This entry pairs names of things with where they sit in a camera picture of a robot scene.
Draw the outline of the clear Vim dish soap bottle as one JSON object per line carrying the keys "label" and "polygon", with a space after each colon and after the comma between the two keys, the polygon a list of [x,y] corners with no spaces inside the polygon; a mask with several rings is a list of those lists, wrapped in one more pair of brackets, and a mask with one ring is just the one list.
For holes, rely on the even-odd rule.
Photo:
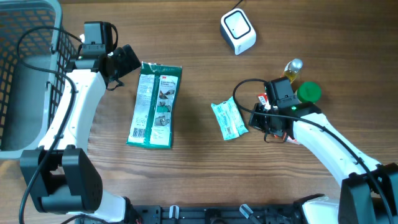
{"label": "clear Vim dish soap bottle", "polygon": [[282,77],[288,78],[290,83],[293,83],[293,81],[301,74],[302,67],[302,60],[295,58],[285,66]]}

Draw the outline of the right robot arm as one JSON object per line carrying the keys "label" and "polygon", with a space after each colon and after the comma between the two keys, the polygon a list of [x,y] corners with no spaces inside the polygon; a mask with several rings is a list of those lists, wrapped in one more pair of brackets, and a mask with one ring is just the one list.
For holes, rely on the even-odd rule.
{"label": "right robot arm", "polygon": [[397,164],[382,164],[340,134],[321,109],[302,103],[287,78],[263,81],[270,104],[250,110],[250,126],[306,147],[340,186],[340,197],[296,202],[301,223],[397,223]]}

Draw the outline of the red white toothpaste box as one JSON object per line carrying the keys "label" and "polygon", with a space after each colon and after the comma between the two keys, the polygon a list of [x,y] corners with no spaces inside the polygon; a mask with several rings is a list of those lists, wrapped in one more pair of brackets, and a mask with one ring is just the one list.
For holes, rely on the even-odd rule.
{"label": "red white toothpaste box", "polygon": [[271,105],[267,97],[267,93],[259,94],[257,97],[259,98],[259,101],[265,107],[265,109],[269,110],[271,108]]}

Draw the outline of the red white Kleenex tissue pack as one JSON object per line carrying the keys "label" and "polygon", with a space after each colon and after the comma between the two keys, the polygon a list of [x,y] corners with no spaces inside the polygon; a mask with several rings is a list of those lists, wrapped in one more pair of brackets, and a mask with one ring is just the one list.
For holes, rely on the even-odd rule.
{"label": "red white Kleenex tissue pack", "polygon": [[300,143],[296,139],[292,139],[291,137],[288,137],[286,141],[292,144],[300,145]]}

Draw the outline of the green white sponge package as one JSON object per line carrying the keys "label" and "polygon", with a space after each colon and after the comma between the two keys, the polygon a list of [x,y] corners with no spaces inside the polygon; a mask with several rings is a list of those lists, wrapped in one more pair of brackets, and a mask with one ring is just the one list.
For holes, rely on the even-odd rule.
{"label": "green white sponge package", "polygon": [[127,145],[171,148],[172,118],[181,77],[181,66],[142,63]]}

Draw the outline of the teal toothbrush package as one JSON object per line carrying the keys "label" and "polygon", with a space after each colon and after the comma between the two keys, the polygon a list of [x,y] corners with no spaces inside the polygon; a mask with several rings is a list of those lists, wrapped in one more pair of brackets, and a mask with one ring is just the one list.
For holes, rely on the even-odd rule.
{"label": "teal toothbrush package", "polygon": [[225,141],[236,139],[248,132],[233,97],[218,105],[212,103],[217,122]]}

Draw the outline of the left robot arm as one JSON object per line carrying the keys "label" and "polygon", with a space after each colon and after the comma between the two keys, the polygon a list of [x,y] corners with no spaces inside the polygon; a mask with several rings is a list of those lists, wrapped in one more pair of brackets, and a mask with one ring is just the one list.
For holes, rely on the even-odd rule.
{"label": "left robot arm", "polygon": [[34,150],[21,154],[27,188],[22,203],[32,200],[40,213],[69,215],[76,222],[142,223],[127,197],[104,189],[87,156],[88,137],[100,99],[121,77],[141,63],[129,45],[118,46],[118,31],[108,22],[86,22],[78,52],[60,72],[65,79],[55,116]]}

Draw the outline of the green lid white jar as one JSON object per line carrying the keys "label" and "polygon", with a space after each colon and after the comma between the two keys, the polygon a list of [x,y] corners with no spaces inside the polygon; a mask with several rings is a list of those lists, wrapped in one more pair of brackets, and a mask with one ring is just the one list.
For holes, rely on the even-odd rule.
{"label": "green lid white jar", "polygon": [[316,103],[322,96],[322,89],[315,82],[304,82],[295,94],[301,103]]}

